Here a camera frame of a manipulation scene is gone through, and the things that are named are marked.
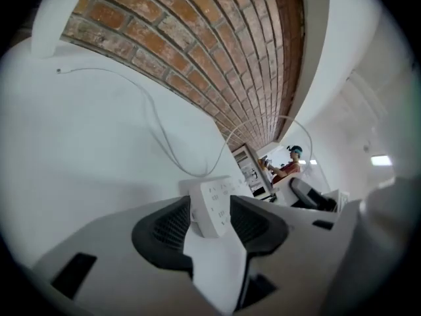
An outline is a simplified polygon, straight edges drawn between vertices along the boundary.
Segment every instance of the brick wall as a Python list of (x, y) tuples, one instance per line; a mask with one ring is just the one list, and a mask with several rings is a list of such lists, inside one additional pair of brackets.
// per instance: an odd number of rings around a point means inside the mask
[(65, 40), (156, 80), (215, 119), (229, 143), (279, 135), (301, 66), (301, 0), (79, 0)]

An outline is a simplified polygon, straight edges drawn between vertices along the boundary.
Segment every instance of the red shirt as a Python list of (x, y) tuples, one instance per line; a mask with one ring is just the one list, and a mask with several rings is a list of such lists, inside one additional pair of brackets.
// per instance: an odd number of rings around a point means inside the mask
[[(300, 172), (300, 164), (298, 162), (295, 161), (291, 161), (289, 162), (287, 165), (285, 165), (284, 167), (282, 167), (280, 169), (281, 171), (284, 171), (287, 176), (289, 176), (291, 173), (295, 173), (295, 172)], [(278, 175), (276, 175), (273, 179), (272, 179), (272, 185), (275, 185), (277, 182), (279, 182), (280, 180), (284, 179), (286, 176), (284, 177), (280, 177)]]

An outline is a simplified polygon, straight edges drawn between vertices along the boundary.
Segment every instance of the ceiling light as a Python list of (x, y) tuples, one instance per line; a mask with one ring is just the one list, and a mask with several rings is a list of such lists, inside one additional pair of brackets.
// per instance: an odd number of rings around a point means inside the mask
[(375, 155), (371, 157), (371, 163), (374, 166), (390, 166), (392, 162), (387, 155)]

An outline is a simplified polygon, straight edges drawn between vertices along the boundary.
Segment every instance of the person's arm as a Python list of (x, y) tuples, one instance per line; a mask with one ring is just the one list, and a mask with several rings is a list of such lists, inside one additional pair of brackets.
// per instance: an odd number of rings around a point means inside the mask
[(288, 173), (286, 173), (285, 171), (281, 171), (280, 169), (277, 169), (276, 167), (273, 167), (272, 165), (268, 165), (267, 166), (268, 170), (272, 171), (274, 174), (276, 174), (277, 176), (280, 176), (281, 178), (285, 178)]

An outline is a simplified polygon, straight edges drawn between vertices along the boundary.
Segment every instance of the power cord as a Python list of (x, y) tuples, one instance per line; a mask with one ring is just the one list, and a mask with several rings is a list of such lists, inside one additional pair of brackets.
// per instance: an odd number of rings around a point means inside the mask
[(111, 73), (113, 73), (113, 74), (115, 74), (115, 75), (118, 75), (119, 77), (122, 77), (123, 79), (125, 79), (125, 80), (127, 80), (127, 81), (129, 81), (131, 84), (133, 84), (137, 89), (139, 89), (141, 92), (142, 92), (142, 94), (147, 98), (147, 100), (149, 101), (149, 103), (151, 104), (151, 107), (152, 107), (152, 110), (153, 110), (153, 114), (154, 114), (154, 116), (155, 116), (155, 118), (156, 118), (156, 120), (157, 120), (157, 122), (158, 122), (158, 125), (159, 125), (159, 127), (160, 127), (160, 129), (161, 129), (161, 131), (162, 131), (162, 134), (164, 135), (164, 138), (165, 138), (165, 141), (166, 141), (166, 143), (167, 143), (167, 145), (168, 145), (168, 148), (169, 148), (169, 150), (170, 150), (170, 153), (167, 151), (167, 149), (162, 145), (162, 143), (161, 143), (161, 141), (155, 136), (155, 133), (151, 130), (151, 133), (152, 133), (152, 135), (154, 135), (154, 137), (155, 137), (155, 139), (156, 139), (156, 141), (158, 142), (158, 144), (160, 145), (160, 147), (161, 147), (161, 149), (164, 151), (164, 153), (167, 155), (167, 157), (181, 170), (181, 171), (183, 171), (183, 172), (185, 172), (186, 174), (188, 174), (188, 175), (190, 175), (190, 176), (194, 176), (195, 178), (204, 178), (204, 177), (206, 177), (206, 176), (208, 176), (208, 175), (210, 175), (212, 172), (213, 172), (213, 170), (216, 168), (216, 166), (218, 165), (218, 163), (219, 163), (219, 160), (221, 159), (221, 156), (222, 156), (222, 152), (224, 151), (224, 147), (225, 147), (225, 145), (227, 145), (227, 143), (228, 143), (228, 141), (230, 140), (230, 138), (231, 138), (231, 136), (233, 135), (233, 133), (240, 127), (240, 126), (243, 126), (244, 124), (247, 124), (248, 122), (251, 122), (252, 120), (255, 120), (255, 119), (260, 119), (260, 118), (264, 118), (264, 117), (278, 117), (278, 118), (282, 118), (282, 119), (289, 119), (289, 120), (292, 120), (293, 122), (295, 122), (298, 126), (300, 126), (300, 128), (302, 128), (303, 130), (304, 130), (304, 132), (306, 133), (306, 135), (309, 137), (309, 140), (310, 140), (310, 156), (309, 156), (309, 160), (308, 160), (308, 162), (306, 162), (306, 165), (305, 165), (305, 169), (303, 170), (303, 173), (308, 169), (308, 167), (309, 167), (309, 165), (310, 165), (310, 160), (311, 160), (311, 156), (312, 156), (312, 151), (313, 151), (313, 143), (312, 143), (312, 139), (311, 139), (311, 136), (310, 136), (310, 134), (309, 134), (309, 132), (305, 129), (305, 127), (300, 123), (300, 122), (298, 122), (298, 120), (295, 120), (294, 118), (292, 118), (292, 117), (290, 117), (290, 116), (285, 116), (285, 115), (279, 115), (279, 114), (276, 114), (276, 113), (270, 113), (270, 114), (265, 114), (265, 115), (262, 115), (262, 116), (257, 116), (257, 117), (253, 117), (253, 118), (250, 118), (250, 119), (248, 119), (248, 120), (246, 120), (245, 122), (242, 122), (242, 123), (240, 123), (240, 124), (238, 124), (231, 132), (230, 132), (230, 134), (229, 134), (229, 136), (228, 136), (228, 138), (226, 139), (226, 141), (224, 142), (224, 144), (222, 145), (222, 147), (221, 147), (221, 150), (220, 150), (220, 152), (219, 152), (219, 156), (218, 156), (218, 158), (217, 158), (217, 160), (216, 160), (216, 162), (215, 162), (215, 164), (214, 164), (214, 166), (213, 166), (213, 168), (209, 171), (209, 172), (205, 172), (205, 173), (203, 173), (203, 174), (195, 174), (195, 173), (192, 173), (192, 172), (189, 172), (189, 171), (187, 171), (185, 168), (183, 168), (183, 166), (180, 164), (180, 162), (179, 162), (179, 160), (178, 160), (178, 158), (177, 158), (177, 156), (176, 156), (176, 154), (174, 153), (174, 150), (172, 149), (172, 146), (171, 146), (171, 143), (169, 142), (169, 140), (168, 140), (168, 136), (167, 136), (167, 134), (166, 134), (166, 131), (165, 131), (165, 129), (164, 129), (164, 126), (162, 125), (162, 122), (161, 122), (161, 120), (160, 120), (160, 118), (159, 118), (159, 116), (158, 116), (158, 113), (157, 113), (157, 107), (156, 107), (156, 105), (155, 105), (155, 101), (153, 100), (153, 98), (151, 97), (151, 95), (149, 94), (149, 92), (144, 88), (144, 87), (142, 87), (142, 86), (140, 86), (140, 85), (138, 85), (138, 84), (136, 84), (135, 82), (133, 82), (131, 79), (129, 79), (129, 78), (127, 78), (127, 77), (125, 77), (125, 76), (123, 76), (123, 75), (121, 75), (121, 74), (119, 74), (119, 73), (117, 73), (117, 72), (115, 72), (115, 71), (112, 71), (112, 70), (109, 70), (109, 69), (105, 69), (105, 68), (75, 68), (75, 69), (70, 69), (70, 70), (65, 70), (65, 71), (63, 71), (63, 69), (57, 69), (57, 74), (70, 74), (70, 73), (72, 73), (72, 72), (76, 72), (76, 71), (83, 71), (83, 70), (100, 70), (100, 71), (105, 71), (105, 72), (111, 72)]

